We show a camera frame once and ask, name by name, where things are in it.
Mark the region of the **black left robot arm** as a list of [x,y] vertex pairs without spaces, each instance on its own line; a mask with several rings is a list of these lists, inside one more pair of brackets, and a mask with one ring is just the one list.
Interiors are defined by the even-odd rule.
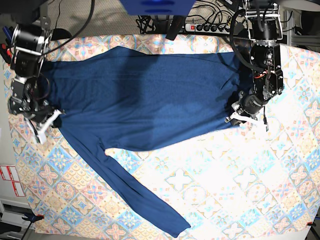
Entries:
[[[284,90],[279,40],[283,39],[280,6],[273,0],[240,0],[230,22],[229,43],[239,61],[252,71],[253,86],[248,92],[240,91],[238,100],[231,105],[232,112],[225,118],[233,126],[251,123],[268,128],[267,119],[257,119],[260,110]],[[249,60],[235,45],[235,27],[238,16],[247,24],[251,41]]]

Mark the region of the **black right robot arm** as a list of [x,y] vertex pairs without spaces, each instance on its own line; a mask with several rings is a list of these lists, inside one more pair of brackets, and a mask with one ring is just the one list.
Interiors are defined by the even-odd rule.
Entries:
[[61,115],[61,111],[47,101],[49,92],[39,89],[38,82],[52,38],[48,3],[39,2],[35,8],[37,18],[31,23],[19,23],[12,36],[13,55],[10,68],[15,77],[11,81],[12,96],[8,111],[23,115],[36,143],[44,144],[46,130]]

